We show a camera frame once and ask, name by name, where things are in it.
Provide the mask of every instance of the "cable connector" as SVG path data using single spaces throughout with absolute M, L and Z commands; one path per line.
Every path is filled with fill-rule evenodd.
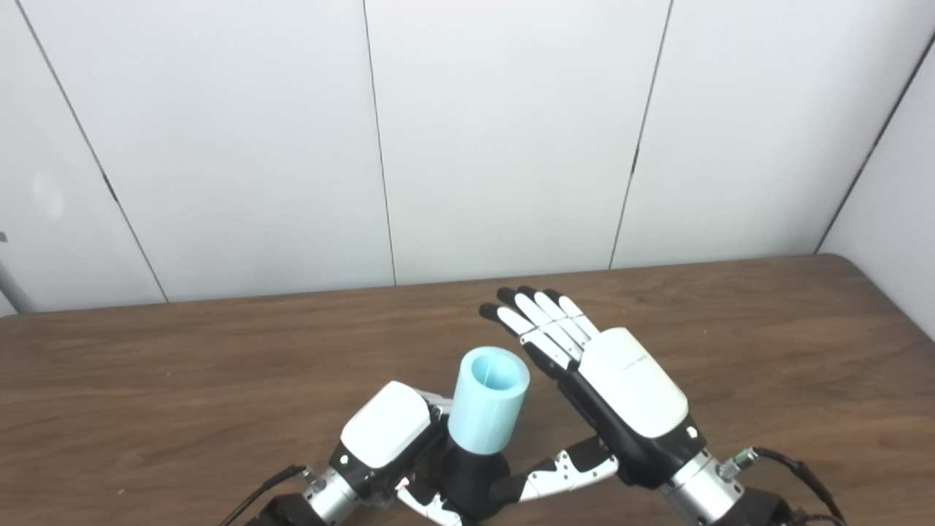
M 721 477 L 721 480 L 733 482 L 734 479 L 737 478 L 737 475 L 756 464 L 757 460 L 759 460 L 759 455 L 756 451 L 754 451 L 752 447 L 747 447 L 740 453 L 718 464 L 715 471 L 717 475 Z

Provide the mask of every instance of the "black fingertip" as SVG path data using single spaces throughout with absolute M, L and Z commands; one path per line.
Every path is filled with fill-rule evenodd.
M 520 285 L 520 287 L 516 290 L 522 294 L 526 294 L 531 300 L 533 300 L 536 297 L 536 293 L 539 292 L 535 288 L 528 285 Z
M 516 334 L 516 332 L 513 329 L 510 329 L 510 326 L 503 323 L 503 320 L 500 319 L 500 315 L 497 313 L 497 311 L 499 311 L 502 308 L 504 307 L 501 305 L 497 305 L 496 303 L 484 303 L 484 305 L 481 305 L 481 309 L 479 310 L 479 312 L 482 318 L 486 318 L 486 319 L 489 319 L 490 321 L 495 321 L 498 324 L 500 324 L 500 326 L 503 327 L 503 329 L 506 329 L 507 332 L 512 337 L 514 338 L 519 337 L 519 334 Z
M 496 291 L 496 298 L 510 305 L 510 307 L 516 308 L 516 291 L 508 286 L 501 286 Z
M 561 298 L 562 296 L 565 296 L 564 294 L 562 294 L 561 292 L 558 292 L 554 288 L 547 288 L 543 290 L 542 292 L 545 293 L 545 295 L 549 297 L 549 300 L 554 301 L 556 305 L 558 304 L 558 299 Z
M 500 316 L 496 315 L 496 311 L 500 308 L 496 303 L 484 303 L 481 305 L 481 309 L 478 311 L 478 314 L 482 318 L 489 319 L 490 321 L 500 321 Z

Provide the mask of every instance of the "robotic finger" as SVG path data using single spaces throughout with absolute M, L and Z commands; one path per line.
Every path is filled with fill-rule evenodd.
M 527 473 L 503 478 L 490 488 L 491 500 L 512 504 L 590 486 L 617 474 L 617 459 L 596 436 L 569 446 L 554 459 L 543 460 Z

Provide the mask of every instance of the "wooden table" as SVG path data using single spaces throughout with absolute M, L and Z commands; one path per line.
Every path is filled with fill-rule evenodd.
M 718 457 L 756 444 L 807 460 L 852 526 L 935 522 L 935 344 L 835 256 L 0 319 L 2 522 L 215 524 L 281 467 L 323 467 L 388 380 L 450 395 L 472 347 L 523 355 L 477 316 L 522 284 L 566 292 L 599 328 L 629 327 Z M 530 369 L 507 450 L 520 469 L 592 434 Z M 744 477 L 823 511 L 780 468 Z M 614 480 L 488 523 L 681 526 Z M 384 524 L 430 523 L 402 504 L 348 522 Z

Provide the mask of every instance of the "cylindrical container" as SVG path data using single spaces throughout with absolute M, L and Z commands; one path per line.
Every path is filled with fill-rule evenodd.
M 499 347 L 478 347 L 461 359 L 448 432 L 463 449 L 478 455 L 501 451 L 510 441 L 529 370 Z
M 478 347 L 461 360 L 448 433 L 454 441 L 441 461 L 441 486 L 461 513 L 474 520 L 492 517 L 490 486 L 510 476 L 500 451 L 510 441 L 529 370 L 506 349 Z

